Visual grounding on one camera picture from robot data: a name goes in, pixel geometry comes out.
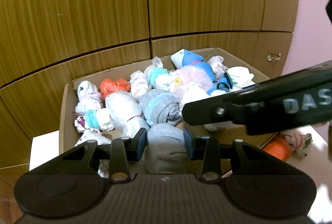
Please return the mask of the white green striped sock bundle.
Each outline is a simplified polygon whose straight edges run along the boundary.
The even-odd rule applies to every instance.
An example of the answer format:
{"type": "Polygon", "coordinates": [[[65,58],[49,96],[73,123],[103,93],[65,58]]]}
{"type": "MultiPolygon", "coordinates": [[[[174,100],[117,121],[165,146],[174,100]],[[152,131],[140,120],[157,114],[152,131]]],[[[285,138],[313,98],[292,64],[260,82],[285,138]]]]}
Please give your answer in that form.
{"type": "Polygon", "coordinates": [[[301,157],[307,156],[313,143],[312,134],[302,134],[299,129],[292,129],[282,131],[280,135],[286,140],[293,152],[301,157]]]}

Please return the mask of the wooden wardrobe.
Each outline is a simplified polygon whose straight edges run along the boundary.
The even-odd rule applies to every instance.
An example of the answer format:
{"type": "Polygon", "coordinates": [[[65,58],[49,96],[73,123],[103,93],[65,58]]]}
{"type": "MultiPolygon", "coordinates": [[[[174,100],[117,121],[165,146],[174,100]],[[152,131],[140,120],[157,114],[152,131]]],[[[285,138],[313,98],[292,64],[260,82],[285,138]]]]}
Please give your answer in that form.
{"type": "Polygon", "coordinates": [[[63,89],[78,76],[216,47],[276,77],[297,9],[298,0],[1,0],[1,183],[26,171],[32,138],[58,129],[63,89]]]}

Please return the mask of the white teal purple sock bundle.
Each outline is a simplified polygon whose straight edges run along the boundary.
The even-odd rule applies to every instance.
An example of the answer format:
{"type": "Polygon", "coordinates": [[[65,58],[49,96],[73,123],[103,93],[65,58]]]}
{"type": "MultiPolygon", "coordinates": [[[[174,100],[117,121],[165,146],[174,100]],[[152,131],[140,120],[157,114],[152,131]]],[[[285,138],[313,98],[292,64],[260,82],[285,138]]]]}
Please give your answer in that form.
{"type": "Polygon", "coordinates": [[[100,132],[115,129],[114,120],[107,108],[87,111],[86,114],[78,116],[74,120],[74,126],[79,133],[83,133],[87,129],[98,129],[100,132]]]}

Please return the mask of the red white sock bundle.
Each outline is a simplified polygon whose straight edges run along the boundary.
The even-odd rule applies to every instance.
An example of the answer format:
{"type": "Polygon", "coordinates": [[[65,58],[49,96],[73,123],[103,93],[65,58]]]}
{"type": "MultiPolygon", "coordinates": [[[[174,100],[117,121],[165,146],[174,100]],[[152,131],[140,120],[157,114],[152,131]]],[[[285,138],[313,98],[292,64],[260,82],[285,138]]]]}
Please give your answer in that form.
{"type": "Polygon", "coordinates": [[[280,136],[275,136],[264,148],[263,151],[286,162],[293,151],[288,142],[280,136]]]}

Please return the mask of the grey rolled sock bundle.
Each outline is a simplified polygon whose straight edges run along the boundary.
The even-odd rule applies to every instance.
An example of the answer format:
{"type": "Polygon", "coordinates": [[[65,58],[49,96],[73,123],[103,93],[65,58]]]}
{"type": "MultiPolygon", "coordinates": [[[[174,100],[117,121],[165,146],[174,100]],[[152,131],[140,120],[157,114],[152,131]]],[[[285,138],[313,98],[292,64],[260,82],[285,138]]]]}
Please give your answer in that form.
{"type": "Polygon", "coordinates": [[[176,96],[168,91],[152,89],[140,99],[140,106],[149,126],[159,123],[177,125],[182,121],[179,102],[176,96]]]}

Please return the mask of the brown cardboard box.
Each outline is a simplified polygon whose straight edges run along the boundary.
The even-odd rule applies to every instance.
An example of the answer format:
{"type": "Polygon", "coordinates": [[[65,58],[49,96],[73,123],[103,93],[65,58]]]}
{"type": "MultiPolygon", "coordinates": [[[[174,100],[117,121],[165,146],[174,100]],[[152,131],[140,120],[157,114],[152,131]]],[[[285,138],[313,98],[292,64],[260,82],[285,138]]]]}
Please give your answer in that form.
{"type": "MultiPolygon", "coordinates": [[[[227,67],[246,67],[250,73],[254,75],[253,81],[256,83],[269,79],[261,71],[258,71],[256,68],[220,48],[196,49],[193,50],[193,52],[201,55],[205,62],[213,56],[219,55],[224,58],[224,64],[227,67]]],[[[73,148],[82,135],[80,131],[84,131],[85,127],[88,126],[85,123],[84,117],[75,112],[75,107],[78,104],[77,91],[82,81],[89,81],[96,86],[99,86],[100,83],[107,78],[111,80],[124,79],[129,81],[130,75],[134,71],[144,71],[151,63],[152,60],[149,59],[119,67],[109,67],[100,72],[94,71],[89,75],[80,75],[77,79],[74,79],[72,83],[67,84],[64,89],[61,106],[59,152],[63,153],[73,148]]],[[[215,135],[221,143],[230,144],[234,139],[239,138],[259,148],[264,148],[276,136],[275,134],[249,136],[245,132],[244,126],[234,125],[231,122],[226,123],[226,127],[215,132],[215,135]]]]}

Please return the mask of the pink fluffy sock bundle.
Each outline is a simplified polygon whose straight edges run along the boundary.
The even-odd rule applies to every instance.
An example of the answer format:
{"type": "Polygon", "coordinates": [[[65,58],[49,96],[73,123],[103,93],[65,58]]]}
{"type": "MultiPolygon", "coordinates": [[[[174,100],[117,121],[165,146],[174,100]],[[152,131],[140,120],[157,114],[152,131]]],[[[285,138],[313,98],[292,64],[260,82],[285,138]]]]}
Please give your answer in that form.
{"type": "Polygon", "coordinates": [[[209,98],[207,92],[213,87],[206,72],[194,66],[185,66],[173,72],[158,75],[155,84],[157,89],[174,94],[181,110],[187,103],[209,98]]]}

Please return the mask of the white fluffy sock bundle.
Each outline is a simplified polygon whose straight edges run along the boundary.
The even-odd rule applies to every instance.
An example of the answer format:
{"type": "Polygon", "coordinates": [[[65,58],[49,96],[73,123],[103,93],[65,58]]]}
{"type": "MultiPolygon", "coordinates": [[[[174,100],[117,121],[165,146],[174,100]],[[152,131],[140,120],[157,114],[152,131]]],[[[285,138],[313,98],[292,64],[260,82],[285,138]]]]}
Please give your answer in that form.
{"type": "Polygon", "coordinates": [[[116,129],[120,129],[120,136],[133,138],[141,129],[148,131],[150,126],[146,122],[143,111],[134,97],[126,91],[108,94],[105,98],[106,108],[114,121],[116,129]]]}

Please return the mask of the grey white patterned sock bundle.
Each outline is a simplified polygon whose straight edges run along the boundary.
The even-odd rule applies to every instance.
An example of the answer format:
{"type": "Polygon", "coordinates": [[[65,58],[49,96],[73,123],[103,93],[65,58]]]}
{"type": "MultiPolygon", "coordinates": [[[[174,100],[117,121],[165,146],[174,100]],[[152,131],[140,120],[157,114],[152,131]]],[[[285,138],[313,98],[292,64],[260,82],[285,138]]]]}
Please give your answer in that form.
{"type": "Polygon", "coordinates": [[[212,68],[216,80],[219,80],[228,70],[228,67],[225,66],[223,63],[224,63],[224,57],[220,55],[215,55],[208,60],[208,64],[212,68]]]}

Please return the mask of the blue knit sock bundle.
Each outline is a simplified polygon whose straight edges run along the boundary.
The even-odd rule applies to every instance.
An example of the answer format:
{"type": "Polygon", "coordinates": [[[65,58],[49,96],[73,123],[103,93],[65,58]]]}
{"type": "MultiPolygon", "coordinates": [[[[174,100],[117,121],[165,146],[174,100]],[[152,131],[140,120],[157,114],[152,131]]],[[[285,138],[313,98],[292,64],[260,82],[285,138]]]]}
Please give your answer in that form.
{"type": "Polygon", "coordinates": [[[181,49],[171,55],[171,61],[177,69],[180,69],[184,66],[194,66],[203,69],[212,82],[217,81],[212,67],[208,63],[204,62],[204,58],[201,55],[186,49],[181,49]]]}

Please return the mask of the white blue cuff sock bundle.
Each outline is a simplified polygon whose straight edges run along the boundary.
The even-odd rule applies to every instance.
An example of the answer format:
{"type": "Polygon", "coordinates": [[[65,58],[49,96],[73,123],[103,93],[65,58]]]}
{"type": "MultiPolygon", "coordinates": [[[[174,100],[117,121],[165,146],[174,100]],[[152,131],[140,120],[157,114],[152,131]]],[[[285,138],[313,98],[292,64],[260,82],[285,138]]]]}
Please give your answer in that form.
{"type": "Polygon", "coordinates": [[[245,87],[254,85],[254,75],[246,67],[231,67],[214,83],[207,91],[210,96],[223,95],[242,90],[245,87]]]}

